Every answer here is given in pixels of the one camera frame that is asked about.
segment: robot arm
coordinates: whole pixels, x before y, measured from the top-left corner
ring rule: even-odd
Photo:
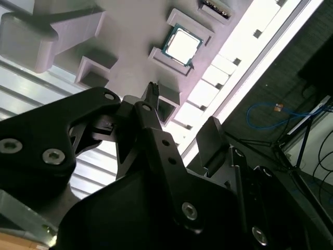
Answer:
[[[54,249],[319,249],[309,248],[318,239],[331,249],[331,232],[318,231],[268,168],[248,167],[216,118],[197,135],[207,176],[187,170],[156,100],[121,102],[94,88],[0,122],[0,187],[41,214],[65,206],[77,155],[117,143],[117,180],[61,217]]]

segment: black metal bracket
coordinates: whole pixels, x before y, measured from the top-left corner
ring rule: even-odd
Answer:
[[[119,106],[117,95],[94,88],[0,122],[0,141],[8,148],[0,154],[0,188],[24,199],[59,194],[75,155],[100,143],[87,132],[89,123]]]

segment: black cable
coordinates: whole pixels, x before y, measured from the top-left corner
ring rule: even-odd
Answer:
[[[317,182],[316,179],[314,178],[315,173],[316,173],[318,167],[320,166],[320,163],[321,163],[323,160],[325,160],[325,159],[326,159],[329,155],[331,155],[331,154],[333,154],[333,151],[332,151],[332,152],[329,152],[328,154],[326,154],[326,155],[324,156],[324,158],[321,159],[320,162],[318,162],[317,166],[315,167],[315,169],[314,169],[314,171],[313,171],[313,173],[312,173],[312,179],[313,179],[313,182],[314,182],[316,185],[319,186],[319,191],[322,189],[322,190],[324,190],[326,193],[328,193],[329,195],[333,196],[333,194],[332,194],[331,192],[329,192],[328,190],[326,190],[326,189],[323,188],[323,187],[321,188],[321,186],[318,184],[318,182]]]
[[[327,175],[325,176],[325,178],[323,178],[323,180],[322,180],[322,182],[321,182],[321,184],[320,184],[320,186],[319,186],[319,202],[321,203],[321,205],[322,205],[322,189],[324,189],[324,188],[323,188],[323,185],[324,185],[324,182],[325,182],[326,178],[327,178],[332,172],[333,172],[333,170],[331,170],[330,172],[327,173]]]
[[[277,138],[276,142],[278,142],[278,141],[281,139],[281,137],[285,134],[285,132],[287,131],[288,125],[289,125],[290,120],[291,120],[292,117],[293,117],[293,116],[289,116],[288,121],[286,122],[286,125],[285,125],[285,127],[283,128],[282,133],[281,133],[281,134],[279,135],[279,137]]]
[[[327,141],[327,139],[329,138],[329,136],[333,133],[333,130],[325,137],[325,139],[323,140],[322,144],[321,144],[321,147],[319,148],[319,152],[318,152],[318,163],[319,165],[325,169],[326,171],[331,171],[330,169],[327,169],[325,168],[323,165],[322,165],[322,160],[321,160],[321,153],[322,153],[322,149],[323,149],[323,146],[325,144],[325,142]]]
[[[295,187],[296,187],[296,188],[297,188],[297,189],[298,189],[298,190],[304,195],[304,197],[306,198],[306,195],[303,193],[302,189],[297,185],[297,183],[296,183],[295,179],[293,178],[291,172],[289,173],[289,176],[290,176],[292,182],[294,183]]]

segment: metal rod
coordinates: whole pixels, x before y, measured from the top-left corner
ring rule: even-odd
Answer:
[[[280,164],[279,162],[277,162],[276,160],[274,160],[274,159],[271,158],[270,156],[265,155],[263,152],[259,151],[259,150],[256,149],[255,147],[252,147],[251,145],[249,145],[249,144],[247,144],[247,143],[245,143],[245,142],[242,142],[240,139],[234,137],[232,134],[229,134],[228,132],[225,132],[225,134],[226,134],[228,137],[230,137],[230,138],[232,138],[233,140],[235,140],[236,142],[242,144],[243,146],[245,146],[245,147],[249,148],[250,150],[256,152],[257,154],[261,155],[262,157],[264,157],[264,158],[266,158],[266,159],[268,159],[268,160],[270,160],[270,161],[272,161],[272,162],[274,162],[274,163]]]
[[[8,0],[0,0],[0,6],[4,7],[5,9],[8,9],[9,11],[12,11],[12,12],[24,13],[24,14],[28,14],[28,15],[31,14],[27,10],[18,7],[17,5],[11,3]]]
[[[310,118],[308,119],[308,121],[309,121],[309,123],[308,123],[308,125],[306,126],[306,131],[305,131],[304,139],[303,139],[303,142],[302,142],[302,145],[301,145],[300,152],[299,152],[299,154],[298,154],[297,163],[296,163],[296,168],[300,168],[300,166],[301,166],[301,161],[302,161],[302,158],[303,158],[303,154],[304,154],[304,150],[305,150],[306,142],[308,141],[308,137],[309,137],[309,134],[310,134],[310,130],[311,130],[311,126],[312,126],[313,118],[310,117]]]
[[[291,177],[296,182],[297,186],[303,191],[303,194],[308,199],[308,201],[311,203],[311,205],[314,207],[318,215],[320,216],[321,220],[327,227],[328,231],[333,235],[333,221],[329,217],[329,215],[326,213],[324,208],[321,206],[315,195],[311,192],[306,182],[303,180],[303,178],[298,174],[297,171],[292,171]]]

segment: dark wall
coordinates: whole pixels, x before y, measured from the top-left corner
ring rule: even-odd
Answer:
[[[297,74],[332,34],[333,1],[324,1],[225,121],[225,130],[239,138],[274,142],[285,126],[270,130],[256,130],[249,127],[246,123],[246,113],[250,106],[255,103],[270,102],[283,104],[284,107],[297,110],[299,113],[310,111],[319,98],[317,90],[312,86],[304,90],[306,82]],[[333,55],[328,57],[326,63],[331,63],[332,57]],[[270,126],[288,117],[288,114],[273,111],[273,108],[258,107],[251,112],[250,120],[257,126]],[[294,127],[298,121],[300,119],[290,122],[286,131]],[[259,149],[270,152],[268,148],[259,147]],[[249,165],[261,164],[259,162],[261,159],[253,152],[248,152],[247,155]]]

